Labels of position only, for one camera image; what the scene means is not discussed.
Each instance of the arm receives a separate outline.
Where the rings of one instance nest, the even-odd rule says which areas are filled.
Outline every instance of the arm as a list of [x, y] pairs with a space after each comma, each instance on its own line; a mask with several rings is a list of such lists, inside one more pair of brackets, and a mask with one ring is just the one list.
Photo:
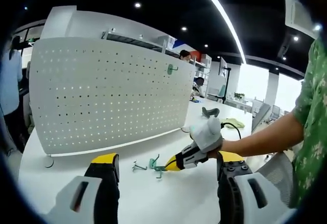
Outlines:
[[[288, 149], [303, 140], [304, 125], [307, 121], [313, 97], [313, 73], [315, 69], [316, 42], [309, 51], [309, 63], [300, 96], [293, 111], [251, 136], [238, 141], [224, 141], [223, 151], [237, 153], [241, 156], [254, 156], [279, 152]], [[216, 151], [209, 153], [216, 157]]]
[[22, 80], [22, 70], [21, 70], [21, 55], [19, 52], [16, 52], [18, 56], [18, 70], [17, 70], [17, 80], [20, 82]]

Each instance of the ceiling light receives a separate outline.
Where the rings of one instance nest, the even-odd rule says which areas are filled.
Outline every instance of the ceiling light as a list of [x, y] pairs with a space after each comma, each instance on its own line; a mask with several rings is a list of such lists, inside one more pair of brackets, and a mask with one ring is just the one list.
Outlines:
[[221, 16], [224, 18], [231, 34], [233, 35], [234, 37], [234, 40], [236, 42], [236, 45], [240, 51], [240, 54], [241, 54], [241, 57], [242, 57], [242, 60], [243, 60], [243, 63], [246, 64], [246, 60], [245, 60], [245, 55], [244, 55], [244, 52], [243, 52], [243, 49], [242, 49], [242, 46], [241, 46], [241, 42], [239, 40], [239, 37], [237, 36], [236, 34], [236, 31], [227, 15], [227, 13], [225, 12], [223, 6], [220, 4], [220, 2], [218, 0], [211, 0], [213, 2], [213, 4], [216, 6], [216, 8], [218, 9], [218, 11], [220, 12]]
[[315, 27], [313, 28], [313, 31], [320, 31], [322, 29], [321, 24], [316, 24]]
[[135, 3], [134, 6], [135, 6], [136, 8], [140, 8], [142, 5], [141, 5], [141, 3]]

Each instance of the person in blue shirt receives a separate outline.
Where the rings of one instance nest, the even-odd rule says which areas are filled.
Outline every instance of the person in blue shirt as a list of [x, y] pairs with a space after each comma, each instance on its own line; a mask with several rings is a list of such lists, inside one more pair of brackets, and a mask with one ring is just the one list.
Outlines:
[[8, 132], [20, 152], [24, 151], [24, 143], [20, 129], [18, 111], [18, 82], [22, 80], [21, 55], [17, 50], [19, 36], [8, 40], [1, 57], [0, 72], [0, 106]]

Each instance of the sleeve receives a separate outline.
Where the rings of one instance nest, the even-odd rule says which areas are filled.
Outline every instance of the sleeve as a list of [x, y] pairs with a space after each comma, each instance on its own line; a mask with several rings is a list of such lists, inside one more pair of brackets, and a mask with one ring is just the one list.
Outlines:
[[313, 98], [313, 82], [315, 73], [315, 63], [317, 59], [317, 43], [313, 42], [309, 50], [309, 63], [306, 70], [305, 78], [302, 83], [302, 89], [299, 97], [296, 99], [295, 108], [292, 113], [295, 118], [304, 126], [309, 111], [311, 108], [311, 102]]
[[18, 56], [18, 70], [17, 70], [17, 79], [18, 82], [20, 82], [22, 80], [22, 70], [21, 70], [21, 55], [19, 52], [17, 52], [17, 56]]

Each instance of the black cable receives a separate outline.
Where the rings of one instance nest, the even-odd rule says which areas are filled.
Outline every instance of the black cable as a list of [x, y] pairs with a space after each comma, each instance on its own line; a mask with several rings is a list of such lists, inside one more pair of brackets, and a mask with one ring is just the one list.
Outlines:
[[240, 133], [239, 129], [235, 125], [233, 125], [232, 123], [222, 123], [221, 125], [225, 126], [226, 124], [229, 124], [229, 125], [233, 126], [237, 130], [237, 132], [239, 133], [239, 137], [241, 139], [241, 133]]

